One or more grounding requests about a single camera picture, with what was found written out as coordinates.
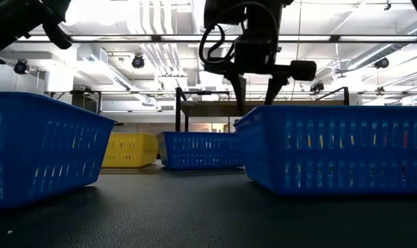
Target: ceiling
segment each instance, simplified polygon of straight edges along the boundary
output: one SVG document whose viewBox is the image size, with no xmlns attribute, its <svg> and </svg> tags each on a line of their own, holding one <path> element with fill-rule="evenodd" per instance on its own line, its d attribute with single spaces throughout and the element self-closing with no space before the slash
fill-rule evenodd
<svg viewBox="0 0 417 248">
<path fill-rule="evenodd" d="M 171 27 L 175 34 L 197 34 L 195 30 L 196 23 L 194 19 L 201 18 L 201 10 L 197 7 L 203 5 L 202 0 L 168 0 L 171 2 L 172 15 Z M 106 0 L 72 0 L 69 13 L 67 15 L 67 23 L 62 28 L 71 35 L 96 35 L 96 34 L 134 34 L 130 31 L 128 23 L 136 14 L 132 11 L 130 4 L 133 1 L 106 1 Z M 144 17 L 144 6 L 148 3 L 150 7 L 150 27 L 154 27 L 154 2 L 141 0 L 141 13 L 139 18 Z M 158 1 L 161 8 L 164 1 Z M 417 13 L 413 8 L 410 0 L 391 0 L 390 10 L 384 10 L 386 0 L 295 0 L 292 5 L 287 6 L 283 10 L 281 34 L 359 34 L 359 35 L 379 35 L 379 34 L 400 34 L 402 30 L 411 24 L 417 22 Z M 165 10 L 161 13 L 161 17 L 165 18 Z M 165 31 L 166 25 L 162 21 L 161 29 Z M 240 34 L 241 29 L 232 28 L 229 34 Z M 42 29 L 37 28 L 32 34 L 42 34 Z M 295 59 L 313 60 L 318 64 L 318 70 L 325 70 L 327 73 L 322 75 L 318 80 L 325 82 L 325 90 L 332 90 L 342 85 L 350 86 L 350 90 L 375 90 L 380 85 L 387 85 L 389 82 L 404 79 L 406 76 L 417 72 L 417 45 L 408 45 L 402 50 L 387 56 L 390 60 L 390 66 L 386 69 L 375 69 L 373 67 L 363 67 L 354 72 L 347 73 L 344 79 L 338 78 L 333 73 L 333 69 L 338 69 L 339 61 L 348 61 L 354 59 L 369 49 L 376 47 L 377 44 L 372 43 L 313 43 L 313 44 L 282 44 L 283 49 L 278 54 L 277 63 L 289 63 Z M 72 54 L 69 51 L 61 51 L 54 45 L 50 44 L 13 44 L 8 51 L 48 51 L 57 55 L 64 61 L 72 61 L 72 67 L 77 67 L 78 58 L 75 57 L 75 50 L 79 45 L 75 45 Z M 155 73 L 158 71 L 144 55 L 145 67 L 142 69 L 134 69 L 131 66 L 132 59 L 135 54 L 144 53 L 142 45 L 139 43 L 93 43 L 90 44 L 93 51 L 105 50 L 108 57 L 108 64 L 116 68 L 125 78 L 130 80 L 134 87 L 142 90 L 158 90 L 157 79 L 155 81 Z M 194 87 L 202 85 L 201 69 L 198 54 L 198 46 L 195 43 L 176 44 L 177 53 L 181 62 L 181 68 L 187 76 L 187 85 Z M 172 64 L 168 56 L 165 54 L 165 61 L 168 65 Z M 333 61 L 337 61 L 326 69 L 327 65 L 331 65 Z M 266 90 L 268 76 L 247 75 L 249 90 L 260 91 Z M 90 77 L 76 75 L 75 83 L 90 84 L 92 87 L 100 85 L 108 85 L 108 81 L 98 76 L 92 76 L 94 83 L 91 83 Z M 291 83 L 284 90 L 291 92 L 292 90 L 300 91 L 304 89 L 307 83 Z M 397 84 L 386 90 L 396 91 L 405 90 L 417 85 L 417 80 L 408 81 L 406 84 Z M 218 90 L 231 90 L 229 83 L 225 80 L 221 84 L 216 85 Z M 392 100 L 379 99 L 378 101 L 387 102 Z"/>
</svg>

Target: blue basket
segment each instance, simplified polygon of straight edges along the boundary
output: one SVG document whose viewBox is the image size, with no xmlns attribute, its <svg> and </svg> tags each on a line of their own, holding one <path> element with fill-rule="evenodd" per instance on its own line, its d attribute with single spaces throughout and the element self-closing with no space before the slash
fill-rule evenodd
<svg viewBox="0 0 417 248">
<path fill-rule="evenodd" d="M 0 92 L 0 208 L 94 183 L 113 126 L 46 96 Z"/>
<path fill-rule="evenodd" d="M 277 194 L 417 194 L 417 107 L 261 106 L 236 128 Z"/>
<path fill-rule="evenodd" d="M 242 167 L 237 134 L 163 132 L 159 134 L 162 164 L 175 170 Z"/>
</svg>

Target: dark table surface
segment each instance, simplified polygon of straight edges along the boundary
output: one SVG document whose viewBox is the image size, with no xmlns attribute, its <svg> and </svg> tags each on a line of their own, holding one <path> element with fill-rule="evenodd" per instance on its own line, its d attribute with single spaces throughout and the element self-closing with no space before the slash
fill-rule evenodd
<svg viewBox="0 0 417 248">
<path fill-rule="evenodd" d="M 286 198 L 241 169 L 151 166 L 0 211 L 0 247 L 409 248 L 417 196 Z"/>
</svg>

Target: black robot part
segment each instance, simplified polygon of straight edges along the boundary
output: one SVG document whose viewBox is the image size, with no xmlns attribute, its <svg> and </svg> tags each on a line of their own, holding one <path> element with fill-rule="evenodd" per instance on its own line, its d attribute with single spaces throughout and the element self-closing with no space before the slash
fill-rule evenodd
<svg viewBox="0 0 417 248">
<path fill-rule="evenodd" d="M 270 74 L 265 104 L 272 104 L 280 89 L 289 83 L 288 78 L 311 81 L 316 75 L 316 64 L 313 61 L 292 61 L 291 65 L 276 65 L 278 31 L 281 25 L 282 9 L 292 0 L 259 0 L 259 1 L 220 1 L 205 2 L 205 27 L 199 56 L 204 70 L 222 74 L 228 79 L 236 94 L 239 112 L 243 113 L 245 102 L 246 80 L 244 73 Z M 241 24 L 243 34 L 235 40 L 224 57 L 212 57 L 211 53 L 225 41 L 225 33 L 219 24 Z M 204 57 L 204 44 L 208 35 L 217 27 L 221 40 L 208 51 Z"/>
<path fill-rule="evenodd" d="M 69 5 L 70 0 L 0 0 L 0 51 L 20 37 L 30 38 L 29 32 L 41 24 L 51 42 L 69 48 L 72 41 L 58 26 Z"/>
<path fill-rule="evenodd" d="M 389 67 L 389 59 L 382 58 L 381 60 L 375 62 L 374 67 L 377 69 L 380 69 L 380 68 L 384 69 L 384 68 Z"/>
<path fill-rule="evenodd" d="M 144 59 L 142 54 L 136 54 L 134 55 L 134 59 L 132 61 L 132 66 L 135 69 L 141 69 L 143 68 L 145 65 Z"/>
<path fill-rule="evenodd" d="M 18 60 L 17 64 L 14 66 L 14 72 L 19 75 L 27 75 L 30 72 L 30 67 L 28 61 L 25 59 Z"/>
</svg>

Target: yellow plastic basket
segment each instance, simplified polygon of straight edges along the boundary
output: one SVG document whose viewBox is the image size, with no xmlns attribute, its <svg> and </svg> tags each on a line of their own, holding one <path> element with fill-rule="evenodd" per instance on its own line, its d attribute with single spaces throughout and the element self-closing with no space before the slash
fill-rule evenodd
<svg viewBox="0 0 417 248">
<path fill-rule="evenodd" d="M 134 168 L 156 160 L 158 140 L 151 134 L 110 135 L 103 168 Z"/>
</svg>

